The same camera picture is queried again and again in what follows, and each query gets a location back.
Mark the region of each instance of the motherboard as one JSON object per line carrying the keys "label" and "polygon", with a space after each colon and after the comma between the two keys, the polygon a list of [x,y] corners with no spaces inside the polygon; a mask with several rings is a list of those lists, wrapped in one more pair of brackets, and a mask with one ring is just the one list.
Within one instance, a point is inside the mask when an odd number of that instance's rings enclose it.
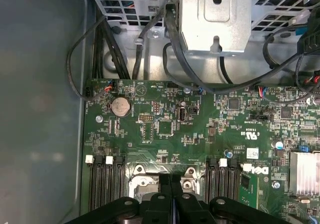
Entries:
{"label": "motherboard", "polygon": [[[158,191],[159,173],[176,173],[184,192],[207,203],[225,196],[279,218],[320,220],[313,97],[281,105],[257,87],[212,95],[172,82],[105,79],[90,80],[86,94],[101,90],[85,106],[82,214],[122,196],[142,201]],[[289,101],[304,93],[270,86],[265,94]]]}

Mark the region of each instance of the green circuit board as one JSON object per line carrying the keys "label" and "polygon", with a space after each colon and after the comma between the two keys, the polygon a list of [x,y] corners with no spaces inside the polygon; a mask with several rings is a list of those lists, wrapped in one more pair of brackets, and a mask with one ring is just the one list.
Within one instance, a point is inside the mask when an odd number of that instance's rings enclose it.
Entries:
{"label": "green circuit board", "polygon": [[[91,80],[87,94],[103,90],[110,81]],[[112,90],[86,103],[82,214],[132,195],[132,177],[142,165],[149,175],[183,176],[194,168],[192,191],[205,201],[225,194],[279,218],[320,220],[319,196],[297,196],[290,188],[291,153],[320,149],[320,109],[312,98],[285,106],[263,100],[256,87],[212,95],[172,82],[112,82]],[[268,87],[266,95],[287,101],[303,93],[294,87]],[[105,165],[108,157],[113,166]],[[223,179],[220,172],[220,182],[214,183],[213,170],[230,163],[236,163],[236,173],[226,169],[232,174]]]}

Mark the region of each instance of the heatsink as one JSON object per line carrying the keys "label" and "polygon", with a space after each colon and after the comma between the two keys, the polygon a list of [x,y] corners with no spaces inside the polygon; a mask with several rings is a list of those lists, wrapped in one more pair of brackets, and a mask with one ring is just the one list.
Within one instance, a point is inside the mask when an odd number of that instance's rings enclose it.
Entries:
{"label": "heatsink", "polygon": [[289,185],[296,195],[320,194],[320,153],[291,153]]}

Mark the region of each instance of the red wire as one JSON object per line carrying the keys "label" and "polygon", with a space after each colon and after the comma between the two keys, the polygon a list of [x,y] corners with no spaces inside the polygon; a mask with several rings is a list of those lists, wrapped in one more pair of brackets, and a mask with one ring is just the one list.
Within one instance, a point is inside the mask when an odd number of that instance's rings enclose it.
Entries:
{"label": "red wire", "polygon": [[262,98],[262,87],[259,87],[259,95]]}

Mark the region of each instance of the black memory slot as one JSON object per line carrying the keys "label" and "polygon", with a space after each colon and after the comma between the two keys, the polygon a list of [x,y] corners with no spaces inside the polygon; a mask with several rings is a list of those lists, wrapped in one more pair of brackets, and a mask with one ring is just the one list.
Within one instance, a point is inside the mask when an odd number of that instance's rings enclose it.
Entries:
{"label": "black memory slot", "polygon": [[219,191],[218,196],[227,196],[228,189],[228,171],[225,167],[219,169]]}
{"label": "black memory slot", "polygon": [[212,177],[211,177],[211,199],[217,197],[219,195],[219,177],[220,177],[220,172],[219,170],[217,169],[217,167],[213,167],[211,169],[212,171]]}
{"label": "black memory slot", "polygon": [[228,192],[227,192],[227,196],[228,198],[234,200],[235,199],[235,196],[236,196],[236,169],[231,167],[229,168],[228,170],[228,182],[229,182],[229,185],[228,185]]}
{"label": "black memory slot", "polygon": [[113,195],[113,200],[119,199],[124,195],[124,165],[123,163],[118,163],[117,165],[114,166],[113,169],[113,179],[114,181],[112,182],[112,195]]}
{"label": "black memory slot", "polygon": [[94,209],[94,205],[93,205],[93,189],[94,189],[94,165],[92,165],[90,167],[90,182],[89,182],[89,210],[93,210]]}
{"label": "black memory slot", "polygon": [[113,174],[113,167],[111,165],[107,165],[105,167],[105,191],[104,191],[104,200],[105,200],[105,204],[109,203],[112,201],[112,174]]}
{"label": "black memory slot", "polygon": [[206,163],[206,167],[205,167],[205,191],[204,191],[204,194],[205,194],[205,202],[206,203],[209,203],[210,200],[212,199],[211,197],[211,187],[212,187],[212,171],[211,171],[211,168],[209,167],[209,164]]}
{"label": "black memory slot", "polygon": [[89,210],[97,209],[112,201],[112,166],[93,164],[90,169]]}

